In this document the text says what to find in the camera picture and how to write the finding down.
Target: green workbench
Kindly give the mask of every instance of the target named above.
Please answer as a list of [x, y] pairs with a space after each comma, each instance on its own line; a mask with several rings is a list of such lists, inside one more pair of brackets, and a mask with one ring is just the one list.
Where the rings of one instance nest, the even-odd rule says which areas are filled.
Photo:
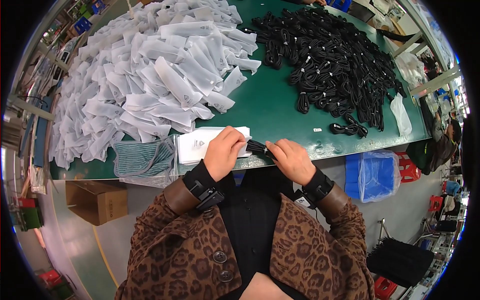
[[[228, 0], [228, 2], [230, 5], [237, 6], [243, 19], [243, 24], [238, 28], [253, 27], [251, 19], [263, 17], [268, 11], [280, 16], [283, 8], [295, 11], [304, 7], [280, 0]], [[102, 23], [106, 24], [108, 20], [123, 14], [124, 7], [127, 5], [124, 1], [117, 1], [112, 6], [108, 11], [108, 19], [103, 19]], [[359, 30], [365, 31], [367, 37], [381, 50], [388, 52], [386, 41], [383, 36], [376, 34], [374, 28], [337, 9], [332, 7], [327, 7], [327, 9], [335, 15], [347, 18]], [[259, 49], [253, 53], [251, 59], [263, 60], [264, 53], [264, 45], [259, 45]], [[385, 125], [383, 132], [379, 132], [376, 128], [369, 128], [368, 136], [363, 139], [356, 135], [334, 135], [328, 129], [329, 125], [338, 121], [343, 123], [343, 120], [336, 120], [330, 113], [318, 110], [313, 106], [306, 115], [296, 111], [298, 91], [296, 87], [287, 84], [287, 78], [291, 71], [292, 67], [286, 63], [279, 71], [262, 65], [254, 76], [250, 71], [242, 71], [248, 80], [230, 94], [229, 97], [236, 102], [235, 105], [225, 114], [219, 114], [214, 110], [216, 116], [211, 120], [197, 119], [196, 126], [247, 126], [250, 127], [250, 134], [254, 140], [259, 142], [266, 140], [274, 142], [282, 138], [293, 140], [307, 149], [312, 160], [382, 149], [429, 137], [425, 130], [420, 107], [413, 104], [409, 94], [403, 101], [413, 128], [409, 136], [400, 136], [389, 101], [386, 101], [383, 108]], [[395, 70], [395, 73], [408, 93], [408, 84], [401, 78], [398, 69]], [[395, 91], [391, 90], [390, 94], [395, 95]], [[314, 128], [321, 128], [322, 131], [314, 132]], [[76, 158], [70, 164], [70, 169], [66, 171], [52, 162], [50, 165], [52, 178], [60, 180], [116, 178], [113, 173], [114, 158], [115, 152], [110, 147], [105, 163], [99, 160], [83, 163], [81, 159]], [[269, 159], [251, 156], [238, 159], [235, 169], [254, 168], [272, 163]], [[180, 165], [179, 173], [183, 174], [192, 167]]]

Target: stack of white bags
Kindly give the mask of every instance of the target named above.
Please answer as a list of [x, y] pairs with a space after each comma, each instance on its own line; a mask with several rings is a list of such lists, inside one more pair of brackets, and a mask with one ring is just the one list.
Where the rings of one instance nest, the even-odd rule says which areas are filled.
[[63, 81], [49, 161], [65, 169], [75, 157], [105, 161], [125, 133], [148, 143], [170, 128], [192, 132], [196, 118], [214, 116], [206, 105], [225, 113], [247, 80], [240, 70], [261, 65], [248, 59], [256, 34], [236, 29], [241, 23], [226, 0], [164, 0], [100, 28]]

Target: leopard print coat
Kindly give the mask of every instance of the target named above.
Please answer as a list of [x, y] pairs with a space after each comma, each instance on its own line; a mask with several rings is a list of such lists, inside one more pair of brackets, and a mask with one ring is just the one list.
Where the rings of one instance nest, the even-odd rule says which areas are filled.
[[[362, 214], [349, 200], [338, 217], [327, 222], [330, 232], [282, 195], [271, 276], [309, 299], [374, 300]], [[217, 206], [179, 216], [162, 193], [137, 218], [131, 244], [127, 279], [115, 300], [215, 300], [241, 286]], [[221, 260], [218, 252], [223, 253]]]

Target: striped cloth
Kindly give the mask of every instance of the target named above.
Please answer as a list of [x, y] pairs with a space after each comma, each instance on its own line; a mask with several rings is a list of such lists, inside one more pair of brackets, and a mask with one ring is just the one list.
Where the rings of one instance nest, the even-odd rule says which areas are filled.
[[117, 154], [114, 173], [119, 178], [144, 178], [170, 170], [173, 165], [175, 146], [169, 138], [151, 143], [121, 141], [113, 145]]

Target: person's hand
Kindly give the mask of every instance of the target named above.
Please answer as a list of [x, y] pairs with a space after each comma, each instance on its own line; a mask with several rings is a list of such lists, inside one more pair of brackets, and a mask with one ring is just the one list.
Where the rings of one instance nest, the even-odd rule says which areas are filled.
[[265, 145], [277, 158], [273, 162], [288, 179], [302, 186], [312, 180], [317, 169], [305, 148], [287, 139], [279, 140], [275, 144], [267, 141]]
[[208, 144], [204, 164], [216, 182], [224, 178], [235, 166], [240, 149], [245, 146], [245, 137], [231, 126], [225, 127]]
[[327, 2], [325, 0], [303, 0], [303, 3], [305, 3], [305, 4], [312, 4], [312, 3], [315, 3], [315, 2], [317, 2], [321, 6], [327, 5]]

